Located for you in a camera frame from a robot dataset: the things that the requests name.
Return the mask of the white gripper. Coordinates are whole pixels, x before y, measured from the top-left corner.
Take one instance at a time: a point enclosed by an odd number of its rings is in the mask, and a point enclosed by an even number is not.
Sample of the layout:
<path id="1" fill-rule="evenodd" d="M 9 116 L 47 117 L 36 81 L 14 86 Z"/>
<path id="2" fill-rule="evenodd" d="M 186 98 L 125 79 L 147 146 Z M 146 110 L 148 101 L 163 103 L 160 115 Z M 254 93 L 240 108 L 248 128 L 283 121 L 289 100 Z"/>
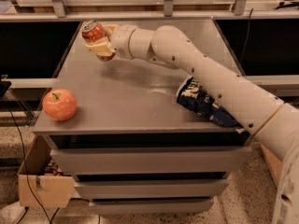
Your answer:
<path id="1" fill-rule="evenodd" d="M 130 38 L 137 26 L 124 24 L 119 27 L 118 24 L 103 24 L 103 28 L 105 35 L 110 37 L 110 41 L 107 37 L 104 37 L 96 42 L 88 43 L 86 44 L 87 50 L 95 55 L 104 57 L 110 57 L 116 52 L 120 58 L 132 60 Z"/>

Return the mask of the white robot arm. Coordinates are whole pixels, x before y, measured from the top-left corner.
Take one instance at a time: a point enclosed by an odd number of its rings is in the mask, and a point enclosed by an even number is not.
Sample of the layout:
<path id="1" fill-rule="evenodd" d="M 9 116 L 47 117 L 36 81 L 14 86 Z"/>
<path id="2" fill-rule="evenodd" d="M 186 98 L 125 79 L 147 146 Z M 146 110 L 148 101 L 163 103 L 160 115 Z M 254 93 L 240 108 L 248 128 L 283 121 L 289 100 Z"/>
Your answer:
<path id="1" fill-rule="evenodd" d="M 272 224 L 299 224 L 299 110 L 215 62 L 178 28 L 155 31 L 135 25 L 89 21 L 82 37 L 92 53 L 106 61 L 117 55 L 142 59 L 192 75 L 255 139 L 280 160 Z"/>

